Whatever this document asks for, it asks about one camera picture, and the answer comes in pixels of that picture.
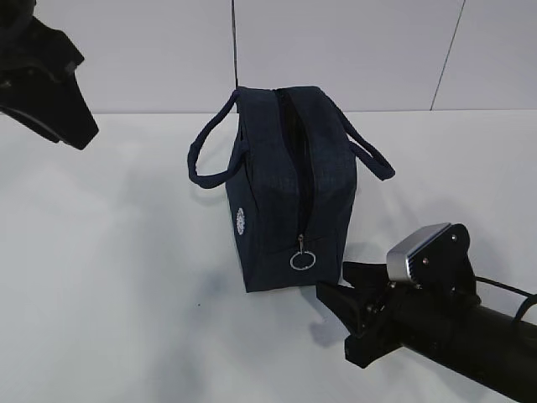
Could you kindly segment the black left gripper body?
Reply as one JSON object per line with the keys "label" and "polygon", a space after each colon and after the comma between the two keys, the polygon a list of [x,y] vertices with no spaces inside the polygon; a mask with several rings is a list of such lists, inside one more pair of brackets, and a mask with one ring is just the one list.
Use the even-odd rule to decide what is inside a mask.
{"label": "black left gripper body", "polygon": [[84,55],[34,15],[35,1],[1,2],[1,108],[82,109],[76,70]]}

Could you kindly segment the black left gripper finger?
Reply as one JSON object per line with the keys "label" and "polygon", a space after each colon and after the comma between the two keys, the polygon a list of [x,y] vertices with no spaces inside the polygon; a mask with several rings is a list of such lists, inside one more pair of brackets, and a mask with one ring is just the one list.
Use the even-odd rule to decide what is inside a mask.
{"label": "black left gripper finger", "polygon": [[99,132],[75,76],[24,68],[1,73],[1,112],[52,143],[83,150]]}

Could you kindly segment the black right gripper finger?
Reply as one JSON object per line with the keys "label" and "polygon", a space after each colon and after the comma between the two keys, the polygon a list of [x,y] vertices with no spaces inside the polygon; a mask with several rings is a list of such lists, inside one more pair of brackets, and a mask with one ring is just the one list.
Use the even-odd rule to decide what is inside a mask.
{"label": "black right gripper finger", "polygon": [[317,299],[340,320],[351,336],[361,338],[378,327],[378,287],[354,288],[321,281],[315,288]]}
{"label": "black right gripper finger", "polygon": [[342,275],[356,290],[383,290],[390,282],[386,264],[345,261]]}

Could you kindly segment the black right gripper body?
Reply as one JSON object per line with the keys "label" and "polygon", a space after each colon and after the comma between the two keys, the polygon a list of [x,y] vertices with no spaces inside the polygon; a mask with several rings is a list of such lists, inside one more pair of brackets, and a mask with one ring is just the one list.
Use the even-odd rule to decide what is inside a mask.
{"label": "black right gripper body", "polygon": [[352,324],[347,327],[349,336],[344,342],[348,362],[365,369],[400,348],[420,355],[424,353],[423,341],[396,322],[396,312],[403,299],[421,292],[421,285],[353,281],[351,286],[357,303],[351,314]]}

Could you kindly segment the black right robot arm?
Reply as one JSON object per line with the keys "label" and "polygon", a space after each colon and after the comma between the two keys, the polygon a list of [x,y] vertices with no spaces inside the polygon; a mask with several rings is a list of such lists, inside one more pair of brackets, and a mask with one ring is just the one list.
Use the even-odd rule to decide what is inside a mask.
{"label": "black right robot arm", "polygon": [[348,262],[348,286],[322,281],[316,297],[346,328],[344,357],[365,369],[406,348],[517,402],[536,400],[536,326],[451,288],[446,297],[388,279],[382,264]]}

